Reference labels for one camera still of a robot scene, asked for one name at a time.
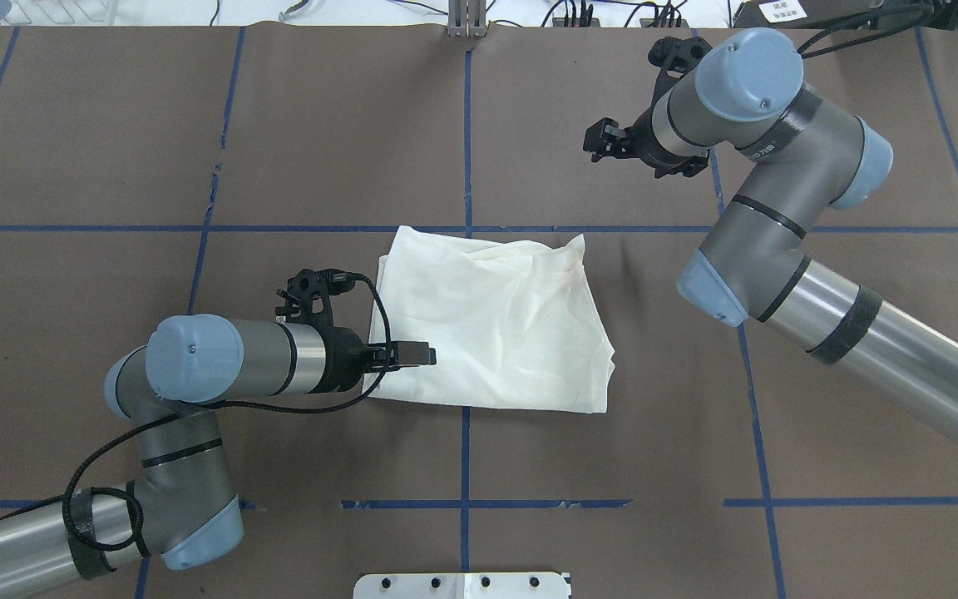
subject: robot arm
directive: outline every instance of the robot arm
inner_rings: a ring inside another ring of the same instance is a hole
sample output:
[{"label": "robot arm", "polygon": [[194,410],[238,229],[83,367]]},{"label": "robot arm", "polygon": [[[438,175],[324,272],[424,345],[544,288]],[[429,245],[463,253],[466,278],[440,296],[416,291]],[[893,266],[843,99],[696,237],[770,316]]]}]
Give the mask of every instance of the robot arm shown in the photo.
[{"label": "robot arm", "polygon": [[668,38],[649,59],[662,67],[653,106],[623,131],[591,126],[583,149],[595,162],[639,158],[657,177],[689,177],[729,141],[756,163],[679,278],[681,295],[729,326],[772,326],[958,443],[958,344],[798,250],[828,205],[852,208],[885,181],[888,141],[806,84],[775,30],[715,48]]},{"label": "robot arm", "polygon": [[[331,297],[356,280],[370,283],[341,270],[303,270],[280,290],[284,304],[276,322],[199,314],[160,323],[148,345],[121,358],[106,376],[110,409],[136,428],[150,426],[136,435],[143,477],[73,494],[72,521],[95,543],[68,533],[58,501],[1,519],[0,598],[104,576],[152,554],[180,570],[235,548],[243,523],[217,407],[235,398],[347,390],[365,372],[436,363],[434,349],[423,342],[365,344],[352,330],[333,325]],[[356,401],[286,410],[333,412]],[[141,515],[106,495],[120,492],[136,498]],[[136,542],[125,543],[133,534]],[[92,546],[97,543],[121,548]]]}]

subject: blue joint cap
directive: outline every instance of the blue joint cap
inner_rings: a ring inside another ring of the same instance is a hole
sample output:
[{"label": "blue joint cap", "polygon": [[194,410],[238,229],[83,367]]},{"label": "blue joint cap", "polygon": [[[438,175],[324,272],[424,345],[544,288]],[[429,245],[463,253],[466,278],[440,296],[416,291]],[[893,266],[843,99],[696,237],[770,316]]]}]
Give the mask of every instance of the blue joint cap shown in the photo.
[{"label": "blue joint cap", "polygon": [[123,418],[123,420],[131,420],[128,418],[128,414],[125,413],[125,410],[121,409],[121,402],[117,401],[117,380],[121,378],[121,369],[125,368],[125,363],[128,359],[134,355],[138,350],[143,348],[136,348],[131,350],[131,352],[121,359],[117,360],[117,364],[113,364],[113,368],[110,368],[110,372],[106,375],[106,382],[102,384],[102,394],[106,397],[106,405],[110,406],[110,412],[116,413],[117,416]]},{"label": "blue joint cap", "polygon": [[782,114],[805,83],[805,65],[779,31],[754,27],[704,56],[694,72],[697,97],[727,121],[763,121]]},{"label": "blue joint cap", "polygon": [[239,496],[235,496],[216,516],[160,557],[168,569],[185,570],[216,560],[235,549],[240,541],[243,541],[243,515],[239,511]]},{"label": "blue joint cap", "polygon": [[860,166],[856,167],[856,175],[852,176],[845,193],[830,202],[830,207],[838,210],[848,210],[862,204],[871,192],[886,182],[889,170],[893,167],[893,146],[867,126],[862,118],[857,116],[856,119],[863,125],[863,153],[860,155]]},{"label": "blue joint cap", "polygon": [[243,368],[243,338],[213,314],[171,317],[157,325],[147,345],[150,388],[176,402],[203,403],[231,387]]},{"label": "blue joint cap", "polygon": [[727,326],[738,326],[748,318],[748,311],[700,250],[682,270],[678,290],[689,303]]}]

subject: folded white cloth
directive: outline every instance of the folded white cloth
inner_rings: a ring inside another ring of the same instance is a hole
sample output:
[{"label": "folded white cloth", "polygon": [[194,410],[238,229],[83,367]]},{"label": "folded white cloth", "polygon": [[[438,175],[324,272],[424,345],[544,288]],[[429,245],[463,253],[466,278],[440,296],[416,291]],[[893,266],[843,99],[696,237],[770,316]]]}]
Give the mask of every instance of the folded white cloth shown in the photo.
[{"label": "folded white cloth", "polygon": [[[582,235],[551,250],[398,228],[379,261],[377,288],[392,337],[429,342],[438,364],[388,373],[373,395],[604,413],[613,349],[586,284],[583,250]],[[372,318],[369,340],[383,341],[375,306]]]}]

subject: white metal plate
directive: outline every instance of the white metal plate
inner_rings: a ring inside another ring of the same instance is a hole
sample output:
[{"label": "white metal plate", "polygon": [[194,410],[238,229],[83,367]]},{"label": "white metal plate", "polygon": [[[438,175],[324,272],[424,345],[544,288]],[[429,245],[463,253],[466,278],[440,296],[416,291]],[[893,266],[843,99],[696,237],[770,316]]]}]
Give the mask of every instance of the white metal plate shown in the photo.
[{"label": "white metal plate", "polygon": [[467,572],[367,575],[353,599],[570,599],[571,575],[556,572]]}]

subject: wire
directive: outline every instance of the wire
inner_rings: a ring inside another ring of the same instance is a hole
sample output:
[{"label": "wire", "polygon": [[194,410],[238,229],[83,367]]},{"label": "wire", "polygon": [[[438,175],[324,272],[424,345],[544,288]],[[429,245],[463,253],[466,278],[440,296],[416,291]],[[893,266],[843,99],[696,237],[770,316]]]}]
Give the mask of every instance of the wire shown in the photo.
[{"label": "wire", "polygon": [[[359,274],[359,273],[349,273],[354,280],[364,281],[364,284],[368,285],[368,291],[372,291],[372,300],[376,303],[376,307],[379,308],[379,315],[383,318],[383,334],[385,340],[388,344],[391,342],[391,320],[387,317],[387,308],[383,307],[383,299],[380,299],[379,292],[376,291],[376,285],[372,283],[370,278]],[[389,352],[385,353],[383,356],[383,368],[379,371],[379,374],[376,375],[376,379],[372,381],[372,384],[365,389],[364,392],[358,395],[356,398],[350,399],[348,402],[342,402],[341,404],[336,404],[327,407],[285,407],[278,406],[273,404],[262,404],[258,402],[240,402],[235,401],[234,399],[221,399],[219,402],[213,402],[206,404],[205,406],[210,409],[221,409],[225,407],[248,407],[252,409],[263,409],[266,412],[278,412],[278,413],[332,413],[338,412],[339,410],[346,409],[350,406],[354,406],[358,403],[364,401],[373,391],[376,390],[376,387],[379,387],[379,384],[383,381],[383,376],[387,375],[388,369],[391,368],[391,354]]]},{"label": "wire", "polygon": [[32,505],[26,505],[26,507],[15,509],[14,512],[9,512],[5,516],[0,516],[0,520],[5,520],[7,518],[12,518],[14,516],[20,516],[22,514],[27,514],[28,512],[34,512],[41,507],[48,507],[48,505],[52,505],[54,503],[57,503],[58,501],[61,501],[63,497],[65,496],[63,496],[63,494],[60,494],[60,496],[43,499],[42,501],[37,501]]},{"label": "wire", "polygon": [[635,10],[630,12],[630,16],[627,17],[627,22],[623,23],[623,27],[630,27],[631,20],[635,18],[635,15],[638,14],[638,11],[642,10],[642,7],[653,7],[653,20],[654,22],[655,20],[657,20],[658,18],[657,12],[660,11],[660,7],[658,7],[657,3],[640,2],[638,4],[635,4]]},{"label": "wire", "polygon": [[131,520],[132,534],[128,535],[128,538],[121,542],[98,542],[95,538],[91,538],[90,536],[83,534],[80,531],[80,528],[77,527],[76,521],[72,519],[72,494],[76,492],[77,484],[80,484],[80,477],[83,477],[84,471],[86,471],[96,459],[102,458],[102,455],[106,454],[106,452],[109,452],[112,448],[117,447],[119,444],[124,443],[126,440],[138,435],[138,433],[144,433],[145,431],[149,431],[150,428],[156,428],[156,426],[168,424],[174,420],[179,420],[179,418],[180,415],[178,413],[171,413],[164,418],[158,418],[155,421],[147,422],[141,426],[136,426],[136,428],[131,429],[129,432],[123,433],[123,435],[117,437],[117,439],[113,439],[109,443],[104,444],[104,446],[99,447],[98,450],[96,450],[90,456],[87,456],[87,459],[84,459],[83,463],[80,463],[80,467],[77,468],[76,472],[72,474],[72,478],[70,478],[68,486],[65,486],[65,492],[62,494],[61,500],[62,520],[65,523],[65,532],[67,532],[70,537],[84,543],[84,545],[91,547],[91,549],[98,549],[99,551],[119,551],[131,545],[131,543],[136,542],[138,535],[143,532],[143,507],[140,505],[140,502],[138,502],[134,494],[122,492],[120,489],[109,487],[92,487],[91,489],[91,494],[109,494],[109,496],[122,499],[126,504],[128,504],[129,514],[134,514],[134,518]]},{"label": "wire", "polygon": [[[872,19],[878,19],[879,17],[890,15],[901,15],[904,14],[904,12],[919,12],[920,15],[919,18],[912,20],[912,22],[902,24],[902,26],[894,27],[893,29],[882,31],[881,33],[867,35],[867,37],[860,37],[859,39],[852,39],[850,42],[836,44],[830,46],[829,48],[815,50],[814,52],[805,51],[817,44],[817,42],[820,42],[823,38],[829,37],[829,35],[832,35],[837,31],[856,29],[856,27],[862,27],[863,24],[870,22]],[[852,46],[859,46],[860,44],[867,44],[867,42],[874,42],[875,39],[882,39],[884,37],[889,37],[890,35],[896,35],[897,33],[901,33],[901,31],[907,31],[912,27],[920,26],[921,24],[928,22],[932,15],[934,15],[934,5],[930,4],[928,0],[920,0],[919,3],[910,4],[908,7],[879,8],[877,11],[864,12],[862,15],[856,15],[855,17],[843,20],[843,22],[832,24],[830,27],[826,27],[826,29],[818,32],[815,35],[812,35],[808,41],[804,42],[798,48],[798,53],[801,54],[801,58],[821,57],[822,54],[836,52],[837,50],[851,48]]]},{"label": "wire", "polygon": [[387,0],[388,2],[394,2],[395,4],[412,4],[414,7],[424,7],[428,11],[437,12],[437,14],[449,16],[449,12],[441,10],[441,8],[429,7],[427,4],[422,4],[420,2],[413,2],[413,0]]},{"label": "wire", "polygon": [[542,19],[542,24],[540,24],[539,27],[544,27],[544,26],[545,26],[545,23],[548,23],[548,22],[549,22],[549,17],[552,16],[552,12],[554,12],[554,11],[556,10],[556,7],[559,7],[559,6],[560,6],[561,4],[563,4],[563,3],[564,3],[564,0],[556,0],[556,3],[554,3],[554,5],[552,5],[552,7],[549,7],[549,11],[546,12],[546,16],[545,16],[544,19]]}]

